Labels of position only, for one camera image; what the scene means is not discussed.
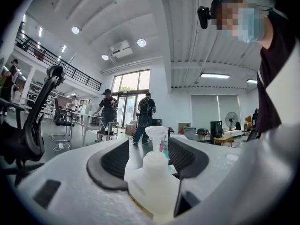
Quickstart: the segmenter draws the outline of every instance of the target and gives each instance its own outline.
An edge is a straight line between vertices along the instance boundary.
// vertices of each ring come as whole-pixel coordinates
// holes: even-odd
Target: air conditioner
[[[114,46],[110,47],[110,50],[112,51],[112,56],[117,58],[122,58],[132,54],[130,44],[127,40],[115,44]]]

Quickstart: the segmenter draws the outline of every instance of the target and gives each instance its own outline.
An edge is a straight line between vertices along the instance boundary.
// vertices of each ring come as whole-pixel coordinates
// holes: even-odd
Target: cardboard box
[[[135,133],[136,124],[126,124],[125,133],[132,136]]]

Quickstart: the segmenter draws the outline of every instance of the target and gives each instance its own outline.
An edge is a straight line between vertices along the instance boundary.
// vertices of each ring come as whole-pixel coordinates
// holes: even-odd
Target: column
[[[25,98],[27,97],[27,93],[29,91],[30,84],[31,84],[31,81],[32,81],[32,78],[33,78],[33,75],[34,75],[35,71],[36,71],[36,68],[32,67],[28,77],[26,78],[27,80],[26,80],[26,83],[25,83],[25,86],[24,86],[24,89],[23,89],[23,93],[22,93],[22,97],[21,97],[21,104],[26,103]]]

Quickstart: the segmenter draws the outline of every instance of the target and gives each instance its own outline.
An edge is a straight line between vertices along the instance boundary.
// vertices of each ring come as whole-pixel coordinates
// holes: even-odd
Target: black shirt
[[[11,68],[9,69],[9,72],[11,73],[11,75],[6,78],[6,80],[3,84],[4,88],[9,88],[14,84],[12,82],[12,78],[15,75],[15,73],[17,72],[17,68],[14,65],[12,65]]]
[[[266,132],[281,124],[279,115],[266,92],[266,88],[284,66],[295,46],[295,33],[289,21],[274,11],[269,12],[268,18],[273,25],[274,35],[270,48],[261,49],[262,62],[259,72],[262,82],[259,74],[257,74],[259,112],[256,129],[259,132]]]
[[[152,98],[150,97],[144,97],[140,102],[139,102],[139,107],[141,107],[141,102],[143,102],[143,100],[145,100],[149,106],[149,111],[148,111],[148,115],[152,116],[152,108],[155,107],[155,102]]]
[[[100,107],[103,107],[101,112],[101,116],[105,117],[109,120],[115,120],[117,118],[117,109],[118,109],[118,101],[113,98],[104,98],[101,103],[99,104]]]

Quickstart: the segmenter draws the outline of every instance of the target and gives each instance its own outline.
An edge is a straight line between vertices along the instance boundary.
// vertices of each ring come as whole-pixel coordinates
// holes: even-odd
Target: recessed light
[[[248,83],[255,83],[255,84],[257,84],[257,80],[253,80],[253,79],[248,79],[247,82]]]
[[[140,46],[140,47],[145,47],[146,46],[146,41],[144,39],[139,39],[137,41],[137,44]]]
[[[39,32],[38,32],[38,36],[39,36],[39,37],[42,37],[42,31],[43,31],[43,29],[42,29],[42,27],[40,27],[40,28],[39,28]]]
[[[66,47],[67,47],[66,45],[63,46],[63,48],[61,50],[62,53],[65,51]]]
[[[108,60],[108,56],[107,55],[102,55],[102,58],[104,59],[104,60]]]
[[[208,77],[208,78],[228,78],[229,75],[224,75],[224,74],[214,74],[214,73],[202,73],[200,77]]]
[[[79,28],[78,27],[72,27],[72,32],[74,34],[78,34],[79,33]]]

